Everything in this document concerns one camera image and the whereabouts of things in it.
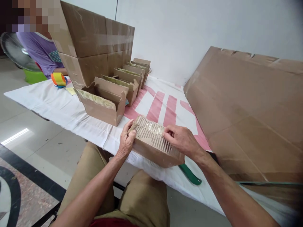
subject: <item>green bucket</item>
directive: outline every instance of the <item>green bucket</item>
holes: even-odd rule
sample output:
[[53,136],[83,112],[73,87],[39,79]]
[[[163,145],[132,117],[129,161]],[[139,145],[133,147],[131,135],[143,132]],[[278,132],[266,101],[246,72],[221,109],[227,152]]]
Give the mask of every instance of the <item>green bucket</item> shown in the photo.
[[47,80],[43,72],[33,72],[26,69],[23,69],[23,71],[25,73],[25,81],[29,84],[35,84]]

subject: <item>white wall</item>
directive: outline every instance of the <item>white wall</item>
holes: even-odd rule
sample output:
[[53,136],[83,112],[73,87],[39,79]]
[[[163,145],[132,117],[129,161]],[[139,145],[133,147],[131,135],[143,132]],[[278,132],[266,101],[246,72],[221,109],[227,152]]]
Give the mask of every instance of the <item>white wall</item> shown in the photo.
[[119,0],[116,20],[135,27],[132,58],[184,85],[211,45],[303,60],[300,12],[295,0]]
[[67,3],[105,16],[114,20],[116,15],[117,0],[64,0]]

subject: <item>forearm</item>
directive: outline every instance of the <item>forearm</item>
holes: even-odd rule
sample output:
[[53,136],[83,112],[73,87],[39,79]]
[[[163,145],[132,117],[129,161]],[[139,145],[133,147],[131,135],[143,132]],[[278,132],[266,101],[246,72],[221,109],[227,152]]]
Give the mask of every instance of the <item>forearm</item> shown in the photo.
[[89,226],[126,157],[115,156],[58,216],[53,226]]
[[66,68],[55,68],[54,73],[62,73],[64,76],[68,76]]
[[203,171],[233,227],[279,226],[249,194],[220,168],[209,154],[200,155],[195,162]]

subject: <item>human hand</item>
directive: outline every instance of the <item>human hand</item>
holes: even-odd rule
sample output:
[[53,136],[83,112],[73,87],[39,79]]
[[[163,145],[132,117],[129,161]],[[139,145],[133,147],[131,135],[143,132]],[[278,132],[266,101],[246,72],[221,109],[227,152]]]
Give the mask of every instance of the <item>human hand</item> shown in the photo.
[[123,127],[123,130],[122,130],[122,133],[120,136],[120,146],[119,146],[119,149],[116,154],[119,157],[127,158],[129,153],[132,151],[134,139],[136,137],[137,132],[136,132],[136,130],[132,130],[129,133],[129,135],[127,135],[127,132],[130,129],[130,127],[132,126],[133,122],[134,122],[134,119],[127,122]]
[[206,154],[206,151],[196,141],[193,133],[186,127],[169,125],[164,129],[163,137],[181,153],[192,160]]

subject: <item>white cloth with red stripes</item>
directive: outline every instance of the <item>white cloth with red stripes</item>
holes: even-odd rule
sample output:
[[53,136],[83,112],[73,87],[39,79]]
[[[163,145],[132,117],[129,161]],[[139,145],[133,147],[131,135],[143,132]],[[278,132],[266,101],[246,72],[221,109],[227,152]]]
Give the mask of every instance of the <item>white cloth with red stripes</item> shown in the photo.
[[[54,87],[51,80],[6,92],[4,95],[64,129],[102,147],[113,155],[118,150],[123,126],[129,119],[136,118],[138,114],[164,126],[168,124],[185,126],[193,132],[204,149],[210,150],[195,114],[184,95],[183,87],[155,77],[149,76],[147,78],[145,87],[141,89],[132,107],[125,108],[124,117],[117,127],[87,115],[83,104],[76,95],[72,96],[67,90]],[[178,166],[163,169],[133,151],[127,158],[127,162],[143,169],[154,179],[164,181],[183,195],[224,215],[203,172],[188,157],[185,157],[186,165],[202,180],[202,184],[199,186],[193,185]],[[281,225],[289,223],[294,214],[292,209],[248,189],[244,190]]]

